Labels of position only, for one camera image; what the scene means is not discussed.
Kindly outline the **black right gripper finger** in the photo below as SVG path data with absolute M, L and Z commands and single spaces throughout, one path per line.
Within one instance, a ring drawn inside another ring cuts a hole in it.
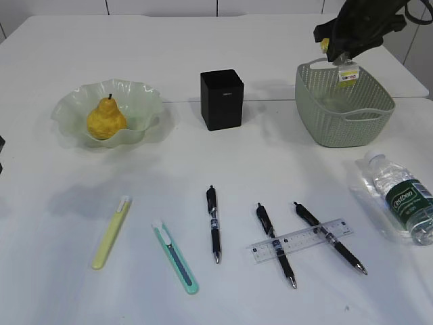
M 326 51 L 327 61 L 345 62 L 355 57 L 354 39 L 330 39 Z

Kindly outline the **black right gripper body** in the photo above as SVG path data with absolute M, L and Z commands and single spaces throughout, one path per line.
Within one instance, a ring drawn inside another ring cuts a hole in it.
M 406 1 L 345 1 L 333 20 L 319 24 L 313 31 L 315 42 L 328 39 L 330 51 L 355 51 L 372 47 L 407 23 L 399 14 Z

